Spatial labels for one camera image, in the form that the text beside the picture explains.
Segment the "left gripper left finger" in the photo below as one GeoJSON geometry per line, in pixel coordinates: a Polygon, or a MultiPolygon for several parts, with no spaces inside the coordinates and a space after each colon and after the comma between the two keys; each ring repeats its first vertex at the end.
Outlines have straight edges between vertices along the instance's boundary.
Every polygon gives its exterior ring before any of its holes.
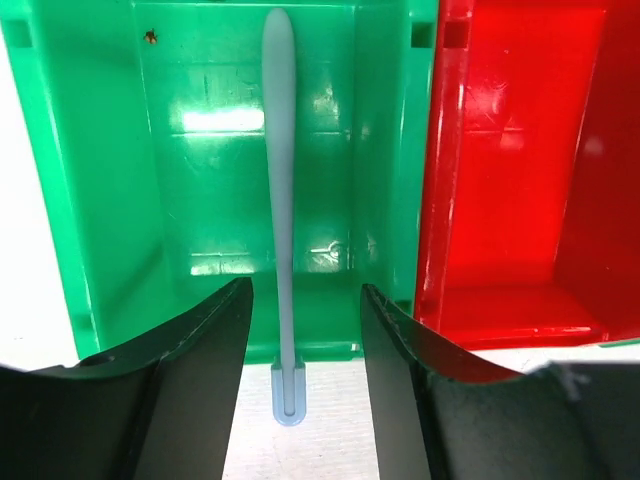
{"type": "Polygon", "coordinates": [[[231,281],[72,367],[1,370],[5,479],[219,479],[253,307],[231,281]]]}

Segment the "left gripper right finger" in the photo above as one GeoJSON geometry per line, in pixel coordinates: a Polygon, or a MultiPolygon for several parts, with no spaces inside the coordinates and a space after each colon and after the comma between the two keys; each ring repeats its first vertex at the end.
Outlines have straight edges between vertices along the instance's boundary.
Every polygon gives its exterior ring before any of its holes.
{"type": "Polygon", "coordinates": [[[637,364],[513,371],[420,324],[371,284],[360,319],[382,478],[638,477],[637,364]]]}

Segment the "red bin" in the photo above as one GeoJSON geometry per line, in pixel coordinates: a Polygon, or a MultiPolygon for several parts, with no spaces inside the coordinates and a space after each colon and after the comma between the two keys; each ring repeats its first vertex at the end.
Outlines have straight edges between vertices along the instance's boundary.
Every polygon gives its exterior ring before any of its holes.
{"type": "Polygon", "coordinates": [[[439,5],[415,318],[470,350],[639,336],[639,5],[439,5]]]}

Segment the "left green bin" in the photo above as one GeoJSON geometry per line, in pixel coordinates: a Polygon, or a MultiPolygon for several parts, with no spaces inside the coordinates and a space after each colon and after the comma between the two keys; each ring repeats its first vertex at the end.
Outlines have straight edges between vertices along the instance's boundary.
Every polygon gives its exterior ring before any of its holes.
{"type": "MultiPolygon", "coordinates": [[[[277,357],[261,81],[275,6],[2,3],[80,357],[244,276],[254,288],[246,361],[277,357]]],[[[413,308],[438,5],[279,6],[296,55],[296,350],[348,360],[360,350],[363,284],[413,308]]]]}

